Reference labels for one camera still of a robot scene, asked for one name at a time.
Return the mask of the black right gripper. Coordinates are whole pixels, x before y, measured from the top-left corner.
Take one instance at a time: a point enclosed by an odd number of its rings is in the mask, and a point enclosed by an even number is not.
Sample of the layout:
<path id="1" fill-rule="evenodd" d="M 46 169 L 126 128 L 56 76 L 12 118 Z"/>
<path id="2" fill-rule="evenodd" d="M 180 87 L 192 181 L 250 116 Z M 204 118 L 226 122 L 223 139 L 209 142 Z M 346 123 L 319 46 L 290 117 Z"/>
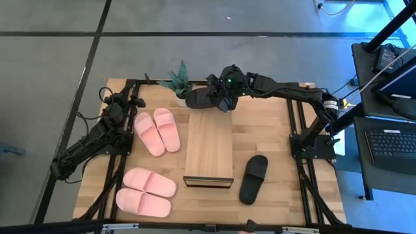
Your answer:
<path id="1" fill-rule="evenodd" d="M 232 111 L 236 107 L 239 97 L 245 93 L 247 78 L 236 65 L 225 67 L 220 77 L 210 74 L 207 86 L 213 89 L 215 95 L 220 96 L 217 108 L 222 112 Z"/>

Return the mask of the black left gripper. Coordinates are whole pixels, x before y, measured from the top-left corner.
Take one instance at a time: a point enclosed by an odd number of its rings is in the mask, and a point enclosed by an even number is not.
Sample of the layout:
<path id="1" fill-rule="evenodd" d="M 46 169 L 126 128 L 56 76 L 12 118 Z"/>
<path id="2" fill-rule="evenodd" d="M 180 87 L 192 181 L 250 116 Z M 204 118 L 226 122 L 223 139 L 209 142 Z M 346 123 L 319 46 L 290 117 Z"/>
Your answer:
<path id="1" fill-rule="evenodd" d="M 103 110 L 104 129 L 124 128 L 129 107 L 127 95 L 121 92 L 113 93 L 105 97 L 104 102 L 108 105 Z M 132 99 L 131 104 L 138 108 L 146 107 L 146 102 L 142 98 Z"/>

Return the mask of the black slide sandal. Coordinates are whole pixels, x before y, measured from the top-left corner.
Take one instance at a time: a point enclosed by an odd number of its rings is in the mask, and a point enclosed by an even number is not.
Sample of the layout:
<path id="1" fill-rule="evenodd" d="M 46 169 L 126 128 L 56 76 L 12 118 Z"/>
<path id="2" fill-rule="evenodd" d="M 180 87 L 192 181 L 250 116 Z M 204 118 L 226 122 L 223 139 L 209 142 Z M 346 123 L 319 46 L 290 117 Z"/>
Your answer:
<path id="1" fill-rule="evenodd" d="M 218 108 L 221 101 L 222 98 L 215 95 L 208 87 L 194 89 L 185 98 L 186 106 L 191 109 Z"/>
<path id="2" fill-rule="evenodd" d="M 255 155 L 246 164 L 239 200 L 245 205 L 252 205 L 257 198 L 268 168 L 268 159 L 264 155 Z"/>

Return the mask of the green succulent in white pot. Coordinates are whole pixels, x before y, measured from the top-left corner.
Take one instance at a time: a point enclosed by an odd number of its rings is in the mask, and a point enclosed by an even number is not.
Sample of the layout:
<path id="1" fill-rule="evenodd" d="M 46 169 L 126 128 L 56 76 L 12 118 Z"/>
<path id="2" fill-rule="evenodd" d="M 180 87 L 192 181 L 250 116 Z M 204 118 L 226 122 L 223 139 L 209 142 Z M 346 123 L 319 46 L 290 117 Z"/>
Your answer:
<path id="1" fill-rule="evenodd" d="M 169 81 L 160 80 L 157 81 L 158 85 L 161 85 L 171 90 L 175 97 L 177 104 L 181 107 L 186 107 L 186 98 L 193 89 L 193 84 L 189 81 L 189 74 L 184 60 L 181 60 L 177 73 L 169 71 Z"/>

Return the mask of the black side table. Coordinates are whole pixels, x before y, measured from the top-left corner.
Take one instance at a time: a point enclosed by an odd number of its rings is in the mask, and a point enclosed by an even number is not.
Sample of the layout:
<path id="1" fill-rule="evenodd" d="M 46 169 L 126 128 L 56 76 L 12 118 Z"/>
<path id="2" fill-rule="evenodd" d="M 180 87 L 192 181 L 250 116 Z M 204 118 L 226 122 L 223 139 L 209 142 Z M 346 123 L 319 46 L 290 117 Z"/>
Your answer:
<path id="1" fill-rule="evenodd" d="M 407 120 L 394 113 L 390 107 L 380 103 L 369 88 L 364 90 L 359 97 L 361 98 L 360 103 L 351 109 L 350 113 L 356 133 L 361 175 L 365 189 L 364 198 L 372 200 L 373 189 L 416 195 L 416 175 L 401 174 L 375 167 L 365 138 L 366 129 L 378 127 L 416 131 L 416 120 Z"/>

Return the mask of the black power adapter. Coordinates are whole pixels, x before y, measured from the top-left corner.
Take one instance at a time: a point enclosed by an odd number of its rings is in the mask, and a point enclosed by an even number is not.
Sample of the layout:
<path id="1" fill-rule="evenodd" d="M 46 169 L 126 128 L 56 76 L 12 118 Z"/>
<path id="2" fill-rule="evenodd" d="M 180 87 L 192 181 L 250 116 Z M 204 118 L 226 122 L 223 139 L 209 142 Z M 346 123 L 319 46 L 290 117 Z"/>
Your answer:
<path id="1" fill-rule="evenodd" d="M 384 69 L 388 64 L 394 61 L 401 54 L 401 48 L 393 44 L 385 44 L 378 51 L 378 59 L 375 64 L 375 69 L 377 72 Z M 396 62 L 388 66 L 383 72 L 385 74 L 391 74 L 399 67 L 403 65 L 403 59 L 400 58 Z"/>

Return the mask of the black laptop keyboard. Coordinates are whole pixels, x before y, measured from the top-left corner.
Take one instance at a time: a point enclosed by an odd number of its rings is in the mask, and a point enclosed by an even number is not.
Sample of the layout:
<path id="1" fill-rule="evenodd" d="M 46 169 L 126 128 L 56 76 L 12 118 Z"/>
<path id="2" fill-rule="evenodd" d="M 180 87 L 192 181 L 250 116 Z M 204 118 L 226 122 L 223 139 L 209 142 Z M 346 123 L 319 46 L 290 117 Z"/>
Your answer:
<path id="1" fill-rule="evenodd" d="M 375 167 L 416 175 L 416 131 L 368 129 L 365 136 Z"/>

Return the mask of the black diagonal pole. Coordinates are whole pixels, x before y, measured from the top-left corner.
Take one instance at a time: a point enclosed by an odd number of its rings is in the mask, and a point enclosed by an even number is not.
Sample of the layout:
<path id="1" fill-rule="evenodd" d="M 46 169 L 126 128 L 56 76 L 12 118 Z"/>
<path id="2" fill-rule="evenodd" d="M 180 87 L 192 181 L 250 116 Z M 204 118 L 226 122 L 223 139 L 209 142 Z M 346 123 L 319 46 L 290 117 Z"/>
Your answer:
<path id="1" fill-rule="evenodd" d="M 367 44 L 363 49 L 370 53 L 376 51 L 405 22 L 416 15 L 416 0 L 404 0 L 405 7 Z"/>

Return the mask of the black monitor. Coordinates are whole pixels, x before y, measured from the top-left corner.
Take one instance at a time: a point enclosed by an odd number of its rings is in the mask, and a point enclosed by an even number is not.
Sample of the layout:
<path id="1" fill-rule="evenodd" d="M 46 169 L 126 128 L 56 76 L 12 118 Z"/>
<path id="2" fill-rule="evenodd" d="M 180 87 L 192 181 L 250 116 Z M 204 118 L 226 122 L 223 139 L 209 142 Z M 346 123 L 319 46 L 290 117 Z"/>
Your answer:
<path id="1" fill-rule="evenodd" d="M 416 121 L 416 62 L 407 62 L 390 77 L 371 88 L 379 102 L 390 107 L 397 115 Z"/>

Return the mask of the wooden shelf with black frame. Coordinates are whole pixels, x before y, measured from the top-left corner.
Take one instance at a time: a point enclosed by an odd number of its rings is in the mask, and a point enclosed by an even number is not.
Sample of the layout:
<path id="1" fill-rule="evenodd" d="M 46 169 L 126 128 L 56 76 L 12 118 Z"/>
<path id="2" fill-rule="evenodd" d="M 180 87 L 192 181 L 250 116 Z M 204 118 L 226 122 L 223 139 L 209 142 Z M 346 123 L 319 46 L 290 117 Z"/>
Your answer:
<path id="1" fill-rule="evenodd" d="M 190 114 L 183 180 L 188 187 L 228 189 L 233 178 L 232 115 L 218 109 Z"/>

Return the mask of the black aluminium table frame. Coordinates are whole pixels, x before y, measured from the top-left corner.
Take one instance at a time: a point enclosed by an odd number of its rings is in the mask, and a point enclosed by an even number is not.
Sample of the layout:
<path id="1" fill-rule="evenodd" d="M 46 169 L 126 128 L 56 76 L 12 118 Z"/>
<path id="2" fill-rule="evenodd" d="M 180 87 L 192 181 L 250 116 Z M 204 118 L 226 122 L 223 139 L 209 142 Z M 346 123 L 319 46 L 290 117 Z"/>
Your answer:
<path id="1" fill-rule="evenodd" d="M 157 84 L 138 82 L 138 96 L 146 102 L 145 112 L 169 109 L 176 120 L 181 149 L 175 153 L 152 156 L 139 138 L 128 156 L 99 155 L 85 169 L 74 217 L 85 214 L 116 172 L 121 174 L 143 167 L 161 174 L 177 185 L 171 198 L 172 210 L 166 218 L 136 216 L 117 208 L 114 194 L 109 194 L 100 216 L 114 222 L 132 223 L 136 227 L 199 229 L 202 231 L 238 230 L 248 220 L 258 230 L 275 231 L 281 226 L 304 226 L 306 216 L 296 163 L 291 155 L 291 126 L 287 102 L 280 98 L 252 99 L 243 97 L 237 109 L 228 115 L 227 135 L 232 141 L 234 182 L 230 188 L 188 187 L 183 181 L 187 144 L 196 134 L 190 123 L 192 111 L 181 107 L 174 93 Z M 252 205 L 239 201 L 239 189 L 248 160 L 254 155 L 268 158 L 266 178 Z"/>

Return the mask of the silver metal bracket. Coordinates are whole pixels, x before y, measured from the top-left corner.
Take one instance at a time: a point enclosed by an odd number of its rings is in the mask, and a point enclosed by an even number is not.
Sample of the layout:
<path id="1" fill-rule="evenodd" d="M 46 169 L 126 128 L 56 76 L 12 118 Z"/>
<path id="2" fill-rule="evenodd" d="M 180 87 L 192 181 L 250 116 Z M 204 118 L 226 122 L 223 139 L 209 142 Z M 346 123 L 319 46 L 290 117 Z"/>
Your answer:
<path id="1" fill-rule="evenodd" d="M 121 224 L 103 224 L 103 231 L 116 231 L 123 229 L 138 229 L 138 223 L 121 223 Z"/>
<path id="2" fill-rule="evenodd" d="M 320 234 L 318 229 L 306 227 L 282 227 L 283 234 Z"/>

